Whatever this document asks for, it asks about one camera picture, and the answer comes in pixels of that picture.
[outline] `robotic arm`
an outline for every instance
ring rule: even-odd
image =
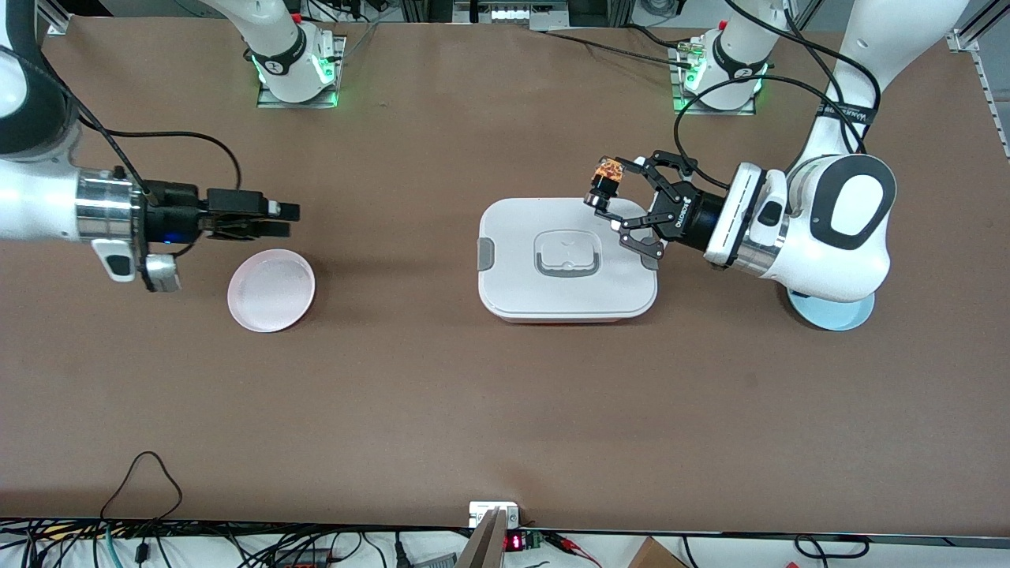
[[[304,101],[333,82],[332,34],[296,24],[281,0],[206,3],[238,27],[279,99]],[[0,0],[0,239],[87,243],[112,280],[139,274],[148,290],[174,291],[176,256],[152,253],[150,243],[289,235],[299,206],[260,192],[209,189],[200,198],[193,185],[73,165],[78,110],[46,76],[35,13],[34,0]]]
[[[856,0],[840,53],[868,68],[883,91],[953,27],[967,4]],[[845,101],[839,106],[862,133],[873,119],[873,85],[844,62],[834,73]],[[828,96],[838,100],[833,89]],[[634,162],[604,158],[585,201],[610,220],[622,245],[643,256],[661,258],[666,244],[679,242],[717,267],[782,283],[800,314],[815,324],[833,326],[823,321],[853,321],[862,313],[857,325],[890,269],[886,234],[897,183],[881,160],[849,154],[843,135],[850,134],[822,105],[794,168],[782,172],[742,163],[725,198],[694,187],[696,164],[682,157],[658,151]],[[656,167],[674,168],[680,181],[671,184]],[[644,175],[656,192],[643,217],[608,212],[625,173]],[[661,243],[636,242],[629,230],[636,227],[652,228]]]

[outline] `metal cylinder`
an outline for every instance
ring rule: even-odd
[[[107,170],[81,170],[77,184],[77,228],[82,241],[131,241],[140,213],[136,186]]]

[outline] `white plate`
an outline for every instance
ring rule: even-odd
[[[315,274],[301,255],[274,249],[249,257],[228,284],[228,309],[239,325],[261,334],[294,325],[315,296]]]

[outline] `brown cardboard box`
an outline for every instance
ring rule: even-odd
[[[652,537],[645,537],[645,542],[635,553],[628,568],[688,568],[686,564],[670,554],[663,545]]]

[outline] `brown table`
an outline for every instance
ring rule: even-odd
[[[626,323],[513,325],[481,304],[488,205],[581,196],[601,155],[673,149],[662,66],[510,26],[386,25],[338,109],[278,111],[254,108],[225,21],[75,18],[46,51],[107,126],[219,136],[304,220],[202,243],[165,295],[110,283],[84,246],[0,245],[0,514],[96,514],[153,449],[183,517],[459,525],[508,498],[542,527],[1010,536],[1010,170],[969,56],[937,45],[887,91],[868,144],[900,184],[894,266],[873,318],[830,334],[680,248]],[[791,44],[774,59],[824,83]],[[756,117],[685,120],[707,170],[789,164],[817,101],[767,89]],[[204,143],[122,145],[150,179],[232,183]],[[116,162],[89,133],[79,163]],[[261,336],[225,289],[273,247],[319,289]],[[169,501],[147,463],[110,512]]]

